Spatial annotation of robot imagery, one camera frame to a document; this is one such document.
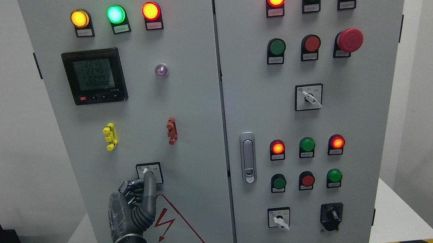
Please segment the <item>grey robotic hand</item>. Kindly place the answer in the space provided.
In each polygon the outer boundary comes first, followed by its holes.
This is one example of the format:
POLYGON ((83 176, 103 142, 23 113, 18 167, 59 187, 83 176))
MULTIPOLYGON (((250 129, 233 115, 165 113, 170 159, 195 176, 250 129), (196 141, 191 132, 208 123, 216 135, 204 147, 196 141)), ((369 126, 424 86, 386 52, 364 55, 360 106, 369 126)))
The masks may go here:
POLYGON ((116 242, 128 234, 141 235, 155 221, 157 180, 153 172, 143 170, 143 178, 125 181, 109 197, 111 238, 116 242))

